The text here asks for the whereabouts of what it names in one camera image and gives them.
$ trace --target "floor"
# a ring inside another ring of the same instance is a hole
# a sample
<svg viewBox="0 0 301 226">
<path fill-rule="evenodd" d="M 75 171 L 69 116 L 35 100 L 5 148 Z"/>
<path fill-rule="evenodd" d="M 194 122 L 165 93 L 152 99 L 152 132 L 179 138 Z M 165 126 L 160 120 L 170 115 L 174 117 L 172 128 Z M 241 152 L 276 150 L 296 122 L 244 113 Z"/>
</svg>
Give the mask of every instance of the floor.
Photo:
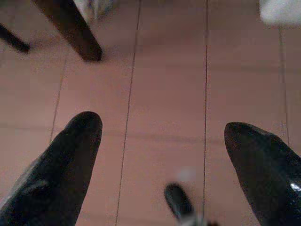
<svg viewBox="0 0 301 226">
<path fill-rule="evenodd" d="M 0 42 L 0 197 L 75 114 L 103 121 L 77 225 L 174 226 L 163 190 L 182 184 L 221 226 L 258 222 L 223 141 L 245 121 L 301 154 L 301 30 L 264 25 L 256 1 L 122 0 L 91 29 L 104 49 L 84 63 L 28 0 L 0 19 L 29 42 Z"/>
</svg>

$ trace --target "dark wooden leg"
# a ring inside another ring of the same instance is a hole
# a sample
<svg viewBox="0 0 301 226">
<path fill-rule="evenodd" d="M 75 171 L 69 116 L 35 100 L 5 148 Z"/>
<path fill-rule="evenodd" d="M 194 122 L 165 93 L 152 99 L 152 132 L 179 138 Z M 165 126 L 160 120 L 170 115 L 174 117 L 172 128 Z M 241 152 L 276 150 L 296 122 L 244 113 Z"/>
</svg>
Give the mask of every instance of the dark wooden leg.
<svg viewBox="0 0 301 226">
<path fill-rule="evenodd" d="M 101 60 L 102 50 L 73 0 L 32 0 L 32 2 L 43 11 L 83 60 Z"/>
<path fill-rule="evenodd" d="M 18 37 L 16 37 L 8 29 L 6 29 L 2 24 L 0 24 L 0 38 L 2 38 L 7 44 L 21 52 L 27 53 L 29 51 L 29 45 L 22 42 Z"/>
</svg>

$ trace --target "pink floor tile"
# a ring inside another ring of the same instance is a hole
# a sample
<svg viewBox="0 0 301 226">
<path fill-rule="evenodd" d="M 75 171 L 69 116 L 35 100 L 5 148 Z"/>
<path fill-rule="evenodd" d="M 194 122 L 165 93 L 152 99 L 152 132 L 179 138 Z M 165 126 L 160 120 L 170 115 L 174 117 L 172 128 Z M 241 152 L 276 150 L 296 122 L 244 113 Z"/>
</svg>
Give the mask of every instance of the pink floor tile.
<svg viewBox="0 0 301 226">
<path fill-rule="evenodd" d="M 45 151 L 49 139 L 50 130 L 0 128 L 0 199 L 25 168 Z"/>
<path fill-rule="evenodd" d="M 63 62 L 5 60 L 0 70 L 0 123 L 52 128 Z"/>
<path fill-rule="evenodd" d="M 124 134 L 131 69 L 126 65 L 87 64 L 69 61 L 55 121 L 63 128 L 77 113 L 94 111 L 103 121 L 103 132 Z"/>
<path fill-rule="evenodd" d="M 176 223 L 163 193 L 167 183 L 172 181 L 183 185 L 196 209 L 201 211 L 203 158 L 203 142 L 128 137 L 121 186 L 120 221 L 131 218 L 157 222 L 158 225 Z"/>
<path fill-rule="evenodd" d="M 209 70 L 207 137 L 223 141 L 226 123 L 243 121 L 286 139 L 285 113 L 278 74 Z"/>
<path fill-rule="evenodd" d="M 136 67 L 129 134 L 203 137 L 204 84 L 202 67 Z"/>
<path fill-rule="evenodd" d="M 13 15 L 11 14 L 12 10 L 15 8 L 15 2 L 10 0 L 3 0 L 0 3 L 0 18 L 1 23 L 5 27 L 10 27 Z"/>
<path fill-rule="evenodd" d="M 7 44 L 3 40 L 0 40 L 0 54 L 1 54 L 0 65 L 1 65 L 2 60 L 3 60 L 3 54 L 2 53 L 5 51 L 6 47 L 7 47 Z"/>
<path fill-rule="evenodd" d="M 126 42 L 121 35 L 135 36 L 138 11 L 139 0 L 122 0 L 115 9 L 93 23 L 91 28 L 105 42 L 110 44 L 117 41 Z"/>
<path fill-rule="evenodd" d="M 24 38 L 37 36 L 40 32 L 57 34 L 58 31 L 43 12 L 30 0 L 15 0 L 15 18 L 12 28 L 23 31 Z"/>
<path fill-rule="evenodd" d="M 118 226 L 175 226 L 177 223 L 161 223 L 155 220 L 137 220 L 132 218 L 121 218 L 118 221 Z"/>
<path fill-rule="evenodd" d="M 209 2 L 208 13 L 209 66 L 278 69 L 278 30 L 263 24 L 255 4 L 230 7 Z"/>
<path fill-rule="evenodd" d="M 136 65 L 203 66 L 205 15 L 204 1 L 143 1 Z"/>
<path fill-rule="evenodd" d="M 76 226 L 113 226 L 114 218 L 106 218 L 105 216 L 94 216 L 83 211 L 80 212 Z"/>
<path fill-rule="evenodd" d="M 82 211 L 115 220 L 119 198 L 123 136 L 103 136 Z"/>
<path fill-rule="evenodd" d="M 301 122 L 299 119 L 301 113 L 301 65 L 298 60 L 301 56 L 300 38 L 300 28 L 288 28 L 283 31 L 289 140 L 290 147 L 299 155 L 301 155 Z"/>
</svg>

